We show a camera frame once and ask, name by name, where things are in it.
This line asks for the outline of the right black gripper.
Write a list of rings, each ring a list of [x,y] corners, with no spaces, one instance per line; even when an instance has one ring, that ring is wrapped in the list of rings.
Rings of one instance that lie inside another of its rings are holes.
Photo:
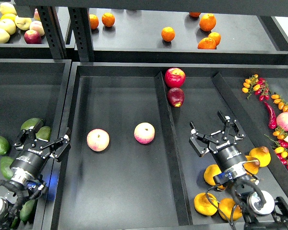
[[[214,138],[210,135],[202,134],[190,121],[191,136],[189,143],[199,157],[211,153],[222,172],[228,171],[235,165],[246,162],[246,157],[237,149],[238,140],[246,137],[241,124],[236,118],[225,115],[222,111],[217,112],[218,117],[224,124],[221,138]]]

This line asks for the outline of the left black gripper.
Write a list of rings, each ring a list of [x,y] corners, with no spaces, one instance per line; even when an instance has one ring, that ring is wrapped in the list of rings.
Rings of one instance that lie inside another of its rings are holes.
[[[71,148],[71,129],[66,128],[65,134],[53,141],[37,139],[36,133],[43,125],[41,122],[28,130],[22,129],[13,147],[19,151],[10,165],[14,173],[12,180],[35,180],[41,174],[48,158],[61,162]]]

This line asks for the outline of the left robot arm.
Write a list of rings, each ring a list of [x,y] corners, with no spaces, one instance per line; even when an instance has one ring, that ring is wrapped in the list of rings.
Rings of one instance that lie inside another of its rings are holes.
[[[13,175],[9,180],[0,180],[0,230],[12,229],[20,220],[25,204],[38,200],[47,190],[42,171],[50,158],[62,161],[71,148],[71,130],[52,141],[37,138],[43,123],[22,129],[13,147],[19,152],[10,165]]]

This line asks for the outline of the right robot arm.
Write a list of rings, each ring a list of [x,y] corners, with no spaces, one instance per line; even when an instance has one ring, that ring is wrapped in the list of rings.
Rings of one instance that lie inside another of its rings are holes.
[[[223,186],[231,194],[233,206],[230,215],[216,205],[216,200],[205,192],[205,198],[217,209],[234,230],[233,220],[236,208],[240,208],[246,230],[288,230],[288,205],[282,197],[273,198],[267,191],[258,187],[259,178],[245,165],[249,163],[246,156],[236,147],[237,142],[245,138],[242,126],[235,118],[218,111],[224,127],[211,134],[202,134],[190,122],[191,136],[189,142],[199,157],[211,153],[220,169],[214,175],[212,189]]]

